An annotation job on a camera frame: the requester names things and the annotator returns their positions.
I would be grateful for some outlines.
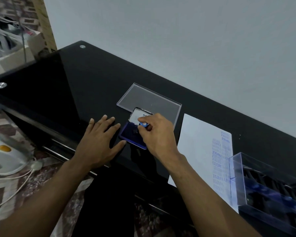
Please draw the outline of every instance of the black trousers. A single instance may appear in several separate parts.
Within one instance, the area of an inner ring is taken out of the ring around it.
[[[126,173],[107,168],[86,189],[72,236],[134,236],[134,194]]]

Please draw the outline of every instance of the transparent container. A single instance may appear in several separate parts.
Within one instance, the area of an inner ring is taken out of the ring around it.
[[[160,113],[171,121],[174,127],[182,106],[182,104],[136,83],[132,84],[117,105],[130,112],[139,107],[153,114]]]
[[[296,178],[243,153],[229,166],[238,209],[296,236]]]

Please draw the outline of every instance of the wall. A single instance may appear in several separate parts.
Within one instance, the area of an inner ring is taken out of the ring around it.
[[[87,41],[296,137],[296,0],[45,0]]]

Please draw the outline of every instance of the person's left hand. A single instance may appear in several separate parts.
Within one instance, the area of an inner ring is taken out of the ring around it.
[[[94,123],[94,120],[91,119],[71,160],[78,165],[83,165],[83,168],[89,172],[91,169],[100,167],[113,159],[126,144],[126,141],[120,141],[110,149],[110,140],[121,126],[118,123],[105,131],[114,120],[114,117],[107,119],[107,115],[104,115],[97,123]]]

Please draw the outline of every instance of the orange button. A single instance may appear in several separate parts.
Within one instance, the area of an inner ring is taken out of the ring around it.
[[[0,150],[4,152],[10,152],[11,148],[6,145],[0,145]]]

